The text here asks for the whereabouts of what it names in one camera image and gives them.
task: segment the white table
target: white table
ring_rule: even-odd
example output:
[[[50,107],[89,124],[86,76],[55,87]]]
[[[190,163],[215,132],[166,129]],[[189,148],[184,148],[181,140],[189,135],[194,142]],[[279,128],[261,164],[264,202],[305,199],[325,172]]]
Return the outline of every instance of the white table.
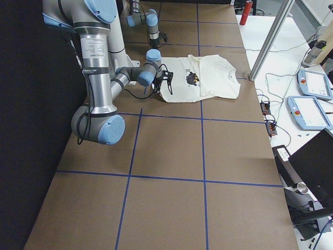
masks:
[[[246,25],[239,26],[245,49],[261,49],[274,19],[275,17],[249,16]],[[266,95],[270,101],[281,102],[281,99],[268,93],[267,85],[265,83],[265,75],[267,73],[273,73],[277,75],[296,74],[304,54],[309,49],[309,46],[298,29],[296,23],[291,17],[288,17],[282,26],[277,39],[271,48],[271,51],[287,50],[300,44],[302,45],[286,52],[270,52],[268,54],[264,65],[255,80],[255,87],[262,90],[263,94]],[[258,54],[259,51],[247,50],[247,58],[250,68],[253,67]],[[317,72],[324,72],[321,66],[315,66],[310,69]],[[285,97],[285,101],[282,105],[278,103],[271,103],[271,112],[277,119],[277,124],[287,130],[290,134],[291,143],[287,148],[289,152],[293,154],[311,138],[317,135],[319,131],[300,130],[287,110],[286,97],[291,95],[301,95],[298,90],[296,77],[276,77],[267,75],[267,79],[270,92],[278,96]],[[333,105],[326,104],[323,101],[320,101],[320,103],[325,112],[333,112]],[[328,117],[331,122],[333,122],[333,115],[328,115]],[[288,134],[280,128],[277,128],[277,133],[277,136],[272,137],[271,146],[274,147],[283,144],[287,145],[289,143]],[[309,245],[312,243],[311,239],[308,241],[300,241],[302,236],[297,229],[295,229],[295,234],[298,240],[299,249],[308,250]],[[332,250],[332,246],[333,233],[324,233],[320,243],[316,247],[316,250]]]

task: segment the black monitor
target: black monitor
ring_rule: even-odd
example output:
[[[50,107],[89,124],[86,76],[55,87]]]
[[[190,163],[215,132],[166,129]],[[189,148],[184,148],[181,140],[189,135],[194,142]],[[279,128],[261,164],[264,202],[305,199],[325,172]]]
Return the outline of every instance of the black monitor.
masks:
[[[323,129],[289,161],[323,207],[333,206],[333,135]]]

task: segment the electrical connector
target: electrical connector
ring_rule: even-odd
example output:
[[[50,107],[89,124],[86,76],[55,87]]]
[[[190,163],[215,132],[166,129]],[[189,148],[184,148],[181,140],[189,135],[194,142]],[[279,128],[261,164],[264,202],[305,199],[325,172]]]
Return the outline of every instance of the electrical connector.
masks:
[[[277,135],[276,121],[267,120],[265,125],[266,125],[267,133],[270,137]]]
[[[262,114],[265,115],[270,115],[271,114],[271,109],[270,109],[270,103],[269,102],[260,102],[260,108]]]

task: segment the black curtain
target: black curtain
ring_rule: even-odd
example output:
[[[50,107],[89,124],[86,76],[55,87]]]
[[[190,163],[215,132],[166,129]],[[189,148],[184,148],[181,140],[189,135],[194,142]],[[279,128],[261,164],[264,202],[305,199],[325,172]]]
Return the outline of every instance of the black curtain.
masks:
[[[86,90],[42,1],[1,2],[0,249],[23,249]]]

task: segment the white label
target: white label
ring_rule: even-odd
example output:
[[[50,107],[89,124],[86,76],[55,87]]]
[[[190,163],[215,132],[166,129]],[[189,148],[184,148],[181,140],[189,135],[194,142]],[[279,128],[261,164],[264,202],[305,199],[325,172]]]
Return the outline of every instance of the white label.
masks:
[[[306,84],[308,85],[308,92],[328,96],[325,84],[325,78],[322,74],[315,74],[305,72]]]
[[[104,39],[81,38],[81,46],[84,59],[106,58]]]
[[[284,147],[278,148],[277,152],[280,154],[280,157],[282,158],[283,161],[289,160],[289,154]]]

